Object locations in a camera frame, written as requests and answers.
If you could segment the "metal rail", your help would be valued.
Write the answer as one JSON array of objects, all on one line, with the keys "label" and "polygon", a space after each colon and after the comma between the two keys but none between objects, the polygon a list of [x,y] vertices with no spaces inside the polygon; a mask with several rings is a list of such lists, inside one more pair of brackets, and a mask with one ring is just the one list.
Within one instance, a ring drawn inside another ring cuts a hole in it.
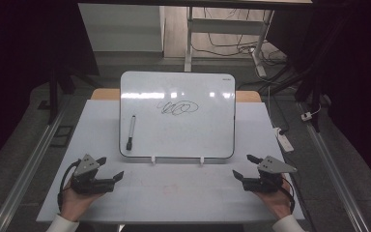
[{"label": "metal rail", "polygon": [[319,132],[317,132],[309,121],[303,121],[306,125],[307,130],[313,143],[316,146],[318,154],[321,157],[322,163],[332,181],[332,184],[339,196],[339,199],[344,205],[344,209],[348,215],[348,218],[354,227],[356,232],[371,232],[366,219],[364,218],[357,201],[344,178],[341,175],[339,168],[337,167],[334,159],[331,156],[331,152],[328,149],[325,140]]},{"label": "metal rail", "polygon": [[29,156],[16,181],[14,182],[14,185],[6,200],[0,208],[0,232],[7,231],[23,196],[25,195],[34,175],[37,172],[43,156],[49,147],[51,139],[64,118],[65,111],[70,104],[71,98],[72,95],[65,95],[61,98],[56,116],[51,123],[45,127],[38,145],[34,148],[32,154]]}]

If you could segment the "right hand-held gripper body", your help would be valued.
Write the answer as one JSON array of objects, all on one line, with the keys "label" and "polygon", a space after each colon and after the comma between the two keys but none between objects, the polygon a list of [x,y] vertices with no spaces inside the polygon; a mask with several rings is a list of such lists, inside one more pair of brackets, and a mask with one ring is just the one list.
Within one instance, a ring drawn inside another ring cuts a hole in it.
[{"label": "right hand-held gripper body", "polygon": [[271,156],[263,158],[260,164],[256,164],[259,177],[243,177],[243,189],[246,191],[271,193],[277,192],[283,185],[282,173],[295,173],[298,170],[279,159]]}]

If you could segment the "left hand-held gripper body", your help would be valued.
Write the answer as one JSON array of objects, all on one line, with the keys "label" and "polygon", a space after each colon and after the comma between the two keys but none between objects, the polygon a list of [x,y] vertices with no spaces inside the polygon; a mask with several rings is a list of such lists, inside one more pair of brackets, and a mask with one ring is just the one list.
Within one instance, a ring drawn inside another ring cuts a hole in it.
[{"label": "left hand-held gripper body", "polygon": [[86,154],[71,177],[71,188],[78,194],[101,194],[112,192],[115,183],[112,179],[98,180],[96,175],[100,165]]}]

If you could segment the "person's right hand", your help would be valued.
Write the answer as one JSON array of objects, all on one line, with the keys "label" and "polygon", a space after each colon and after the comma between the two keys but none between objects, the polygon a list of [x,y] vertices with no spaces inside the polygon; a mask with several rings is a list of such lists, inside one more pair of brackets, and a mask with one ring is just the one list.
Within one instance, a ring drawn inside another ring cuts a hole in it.
[{"label": "person's right hand", "polygon": [[290,198],[282,190],[271,193],[255,192],[255,195],[262,200],[277,220],[292,214]]}]

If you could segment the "white power strip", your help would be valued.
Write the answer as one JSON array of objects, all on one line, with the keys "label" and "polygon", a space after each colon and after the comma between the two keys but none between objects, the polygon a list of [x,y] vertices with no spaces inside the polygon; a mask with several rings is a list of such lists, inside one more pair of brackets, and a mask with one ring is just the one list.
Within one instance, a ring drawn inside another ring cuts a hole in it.
[{"label": "white power strip", "polygon": [[294,147],[292,146],[292,144],[290,143],[290,141],[288,140],[286,135],[281,133],[282,129],[281,128],[274,128],[273,131],[274,131],[274,135],[276,137],[276,140],[278,141],[282,150],[285,153],[293,152]]}]

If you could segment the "black metal stand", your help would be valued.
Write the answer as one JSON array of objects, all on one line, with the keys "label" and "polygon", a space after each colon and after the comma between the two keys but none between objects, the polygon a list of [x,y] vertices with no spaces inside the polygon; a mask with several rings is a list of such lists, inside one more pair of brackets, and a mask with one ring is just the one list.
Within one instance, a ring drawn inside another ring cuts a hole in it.
[{"label": "black metal stand", "polygon": [[101,84],[96,82],[87,73],[71,65],[51,65],[49,67],[41,68],[40,75],[44,80],[48,81],[49,86],[49,100],[42,101],[39,109],[49,111],[48,124],[51,125],[59,114],[58,88],[61,88],[64,94],[72,95],[75,91],[75,85],[71,78],[78,77],[83,82],[92,87],[100,88]]}]

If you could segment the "black square floor plate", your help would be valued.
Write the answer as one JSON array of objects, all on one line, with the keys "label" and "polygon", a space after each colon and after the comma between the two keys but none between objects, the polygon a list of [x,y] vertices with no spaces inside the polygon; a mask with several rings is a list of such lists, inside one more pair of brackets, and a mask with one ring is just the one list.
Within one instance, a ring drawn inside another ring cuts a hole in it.
[{"label": "black square floor plate", "polygon": [[66,148],[71,141],[73,131],[74,126],[59,126],[51,139],[50,147]]}]

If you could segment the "white whiteboard with black rim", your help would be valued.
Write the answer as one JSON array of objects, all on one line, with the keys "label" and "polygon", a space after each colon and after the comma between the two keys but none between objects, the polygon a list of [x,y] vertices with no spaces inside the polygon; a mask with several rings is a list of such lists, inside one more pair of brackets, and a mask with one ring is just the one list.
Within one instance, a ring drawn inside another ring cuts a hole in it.
[{"label": "white whiteboard with black rim", "polygon": [[[136,116],[127,151],[131,116]],[[226,73],[124,72],[120,152],[128,158],[228,159],[235,151],[236,86]]]}]

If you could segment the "white desk frame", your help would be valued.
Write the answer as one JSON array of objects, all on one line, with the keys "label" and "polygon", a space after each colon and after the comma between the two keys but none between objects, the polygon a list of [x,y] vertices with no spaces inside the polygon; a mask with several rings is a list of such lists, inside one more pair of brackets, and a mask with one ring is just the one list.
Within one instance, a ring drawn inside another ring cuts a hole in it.
[{"label": "white desk frame", "polygon": [[187,7],[186,23],[187,37],[185,49],[185,71],[191,71],[191,41],[193,33],[213,33],[213,34],[233,34],[233,35],[251,35],[257,36],[258,41],[254,48],[250,48],[248,52],[252,57],[255,65],[255,70],[259,77],[266,77],[266,71],[260,59],[260,52],[265,41],[271,18],[272,10],[264,10],[264,18],[261,21],[249,20],[229,20],[229,19],[207,19],[194,18],[193,8]]}]

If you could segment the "white marker with black cap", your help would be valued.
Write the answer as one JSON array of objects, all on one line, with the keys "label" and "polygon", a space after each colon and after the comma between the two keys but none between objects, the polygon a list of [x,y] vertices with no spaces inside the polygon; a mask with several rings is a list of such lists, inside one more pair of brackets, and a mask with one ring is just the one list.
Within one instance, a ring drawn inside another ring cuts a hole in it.
[{"label": "white marker with black cap", "polygon": [[131,151],[132,149],[132,139],[133,139],[133,134],[134,134],[135,121],[136,121],[136,116],[132,115],[130,119],[130,124],[129,124],[128,142],[126,145],[127,151]]}]

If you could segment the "person's left hand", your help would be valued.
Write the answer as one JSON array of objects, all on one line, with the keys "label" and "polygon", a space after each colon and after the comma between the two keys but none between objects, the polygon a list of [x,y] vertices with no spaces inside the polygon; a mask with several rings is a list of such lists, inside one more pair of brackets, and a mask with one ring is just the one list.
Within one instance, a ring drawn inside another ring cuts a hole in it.
[{"label": "person's left hand", "polygon": [[91,195],[78,194],[71,188],[71,182],[66,184],[62,193],[63,201],[60,216],[71,222],[78,222],[89,207],[103,196],[103,193]]}]

